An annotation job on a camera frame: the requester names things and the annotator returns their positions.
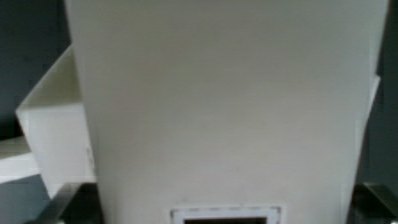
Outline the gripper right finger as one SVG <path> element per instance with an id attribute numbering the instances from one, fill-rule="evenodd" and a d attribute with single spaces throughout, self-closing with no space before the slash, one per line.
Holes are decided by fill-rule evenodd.
<path id="1" fill-rule="evenodd" d="M 355 185 L 346 224 L 398 224 L 398 195 L 385 185 Z"/>

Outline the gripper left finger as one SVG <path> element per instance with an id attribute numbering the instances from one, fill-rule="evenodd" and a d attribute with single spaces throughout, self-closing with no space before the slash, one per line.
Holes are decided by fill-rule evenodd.
<path id="1" fill-rule="evenodd" d="M 23 224 L 104 224 L 97 185 L 65 184 L 40 214 Z"/>

